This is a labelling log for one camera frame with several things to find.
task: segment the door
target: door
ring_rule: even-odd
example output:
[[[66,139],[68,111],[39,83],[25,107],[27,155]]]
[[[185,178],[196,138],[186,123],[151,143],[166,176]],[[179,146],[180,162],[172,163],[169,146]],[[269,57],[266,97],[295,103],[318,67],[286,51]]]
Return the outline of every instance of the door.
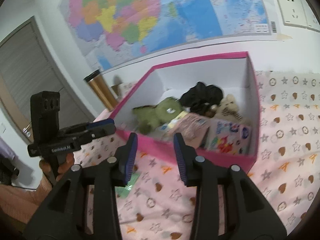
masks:
[[[60,92],[60,128],[93,121],[59,72],[31,18],[0,43],[1,103],[20,136],[29,142],[33,142],[30,97],[44,90]]]

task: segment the gold tumbler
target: gold tumbler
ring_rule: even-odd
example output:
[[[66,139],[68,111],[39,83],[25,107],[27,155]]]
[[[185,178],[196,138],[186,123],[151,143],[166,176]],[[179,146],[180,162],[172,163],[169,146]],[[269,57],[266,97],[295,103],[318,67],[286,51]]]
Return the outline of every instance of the gold tumbler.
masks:
[[[108,108],[109,111],[113,111],[118,104],[118,101],[115,99],[110,88],[101,76],[100,70],[96,70],[89,76],[85,77],[84,81],[86,81],[87,84],[92,88],[106,108]]]

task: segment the barcode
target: barcode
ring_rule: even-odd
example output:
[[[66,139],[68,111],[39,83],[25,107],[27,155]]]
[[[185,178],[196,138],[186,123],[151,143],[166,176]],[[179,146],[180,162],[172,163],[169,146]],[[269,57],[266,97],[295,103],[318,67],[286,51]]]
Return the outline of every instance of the barcode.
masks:
[[[271,22],[271,28],[273,33],[277,33],[276,22]]]

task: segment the beige plush toy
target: beige plush toy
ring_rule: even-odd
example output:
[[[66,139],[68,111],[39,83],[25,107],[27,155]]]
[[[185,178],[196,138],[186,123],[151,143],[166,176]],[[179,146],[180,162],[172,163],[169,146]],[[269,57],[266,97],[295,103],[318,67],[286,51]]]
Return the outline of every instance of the beige plush toy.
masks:
[[[221,100],[214,118],[250,125],[246,118],[243,118],[238,114],[238,111],[239,107],[236,104],[235,97],[231,94],[228,94],[224,99]]]

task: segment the sleeve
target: sleeve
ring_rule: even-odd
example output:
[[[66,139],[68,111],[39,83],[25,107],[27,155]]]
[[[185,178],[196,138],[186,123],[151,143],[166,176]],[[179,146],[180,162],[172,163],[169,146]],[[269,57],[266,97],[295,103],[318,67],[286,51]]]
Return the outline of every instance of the sleeve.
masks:
[[[44,175],[35,191],[0,185],[0,207],[10,217],[28,223],[51,189]]]

